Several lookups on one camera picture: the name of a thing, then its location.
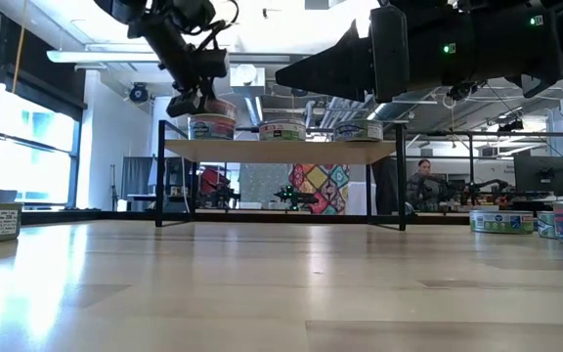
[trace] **shelf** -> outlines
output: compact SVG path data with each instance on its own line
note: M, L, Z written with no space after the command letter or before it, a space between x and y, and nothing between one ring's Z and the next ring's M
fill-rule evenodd
M372 164L394 152L395 144L168 140L165 148L193 162Z
M223 209L197 209L197 214L225 214ZM285 211L285 210L266 210L266 209L229 209L228 214L266 214L266 215L312 215L305 210Z

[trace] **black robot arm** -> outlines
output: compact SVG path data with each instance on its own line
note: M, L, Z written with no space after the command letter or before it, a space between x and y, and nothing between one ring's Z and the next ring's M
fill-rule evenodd
M214 78L228 73L227 51L218 48L216 35L238 19L238 5L237 15L227 24L212 21L216 12L209 0L154 0L149 8L146 0L95 0L95 3L129 26L129 38L145 37L160 60L159 67L175 80L173 87L181 95L171 101L168 114L202 112L205 101L214 98ZM184 40L184 34L206 31L210 34L198 47ZM214 49L206 49L211 42Z
M378 103L505 77L527 98L563 79L563 0L389 0L332 48L277 72L281 85ZM459 94L461 98L468 94Z

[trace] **ceiling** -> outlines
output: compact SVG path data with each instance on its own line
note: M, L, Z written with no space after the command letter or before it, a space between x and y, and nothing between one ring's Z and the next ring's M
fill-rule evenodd
M150 52L142 39L126 38L126 26L99 9L93 0L27 0L26 25L35 34L55 48L64 51L117 51ZM329 10L304 10L306 0L238 0L240 16L238 25L219 36L222 46L232 53L290 53L314 54L333 45L347 30L351 21L358 22L360 31L368 28L368 14L377 6L376 0L346 0ZM218 18L230 19L234 15L233 5L226 0L212 0ZM0 0L0 11L14 21L21 22L22 0ZM198 37L190 38L193 43ZM259 65L266 69L267 94L262 99L263 110L296 108L305 104L305 99L293 102L286 99L281 87L276 87L274 74L279 65ZM156 96L173 95L171 78L151 63L120 63L103 66L106 74L120 81L124 89L133 82L147 82ZM484 88L448 109L449 99L444 99L446 88L410 92L393 104L381 105L377 119L391 121L410 118L410 130L482 129L495 128L499 117L510 109L519 109L525 115L545 115L544 109L558 106L563 98L563 81L555 87L530 100L522 98L521 91L504 79L489 82L495 91ZM338 113L342 118L367 118L377 108L369 101L352 105L344 100L326 98L331 108L349 109L349 115Z

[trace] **computer screen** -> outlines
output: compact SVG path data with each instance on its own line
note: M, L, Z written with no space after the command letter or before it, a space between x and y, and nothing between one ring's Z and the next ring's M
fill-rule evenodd
M554 192L563 196L563 157L514 157L516 189L518 192Z

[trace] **security camera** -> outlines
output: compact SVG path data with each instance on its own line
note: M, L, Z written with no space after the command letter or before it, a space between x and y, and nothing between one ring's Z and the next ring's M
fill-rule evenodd
M129 92L129 100L136 104L146 103L149 100L149 91L146 83L134 83L134 88Z

